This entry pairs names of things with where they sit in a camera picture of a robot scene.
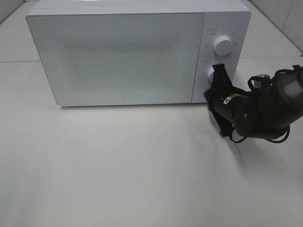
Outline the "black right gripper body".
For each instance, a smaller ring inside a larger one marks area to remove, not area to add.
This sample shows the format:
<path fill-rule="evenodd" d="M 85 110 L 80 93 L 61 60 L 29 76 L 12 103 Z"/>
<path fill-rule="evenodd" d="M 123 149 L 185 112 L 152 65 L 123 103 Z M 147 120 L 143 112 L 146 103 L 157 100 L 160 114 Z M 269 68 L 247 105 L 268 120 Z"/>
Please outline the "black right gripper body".
<path fill-rule="evenodd" d="M 251 125 L 251 93 L 220 86 L 205 91 L 205 98 L 218 125 Z"/>

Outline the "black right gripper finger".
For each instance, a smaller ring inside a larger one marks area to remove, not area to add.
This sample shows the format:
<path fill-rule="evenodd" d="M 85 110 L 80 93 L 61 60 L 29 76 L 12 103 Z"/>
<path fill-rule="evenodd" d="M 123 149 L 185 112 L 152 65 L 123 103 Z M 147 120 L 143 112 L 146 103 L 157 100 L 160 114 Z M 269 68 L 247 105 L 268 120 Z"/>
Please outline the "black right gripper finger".
<path fill-rule="evenodd" d="M 211 83 L 211 90 L 216 88 L 231 88 L 232 82 L 227 74 L 225 65 L 223 63 L 214 64 L 213 66 L 214 74 Z"/>
<path fill-rule="evenodd" d="M 232 133 L 235 130 L 235 127 L 232 122 L 226 120 L 224 117 L 220 116 L 216 112 L 210 112 L 212 116 L 215 119 L 215 122 L 219 126 L 220 129 L 220 135 L 222 137 L 229 137 L 230 139 L 232 138 Z"/>

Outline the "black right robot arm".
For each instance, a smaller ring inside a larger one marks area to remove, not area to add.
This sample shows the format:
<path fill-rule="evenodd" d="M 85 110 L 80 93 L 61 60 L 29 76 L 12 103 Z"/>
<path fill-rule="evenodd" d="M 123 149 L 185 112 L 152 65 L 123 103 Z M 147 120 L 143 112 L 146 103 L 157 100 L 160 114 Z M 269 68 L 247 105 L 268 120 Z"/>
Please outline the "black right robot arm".
<path fill-rule="evenodd" d="M 278 70 L 248 80 L 249 91 L 235 87 L 224 64 L 213 65 L 211 86 L 205 91 L 208 109 L 223 137 L 237 132 L 242 138 L 284 142 L 290 125 L 303 116 L 303 68 Z"/>

